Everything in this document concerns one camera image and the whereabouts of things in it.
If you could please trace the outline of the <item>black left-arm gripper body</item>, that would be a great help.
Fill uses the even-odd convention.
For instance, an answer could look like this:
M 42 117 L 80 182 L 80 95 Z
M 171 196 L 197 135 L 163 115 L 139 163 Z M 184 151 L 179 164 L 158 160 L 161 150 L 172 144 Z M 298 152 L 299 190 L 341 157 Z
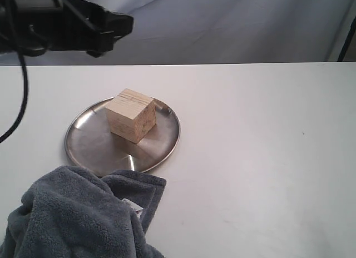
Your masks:
M 1 0 L 1 54 L 48 51 L 101 57 L 128 36 L 134 18 L 85 0 Z

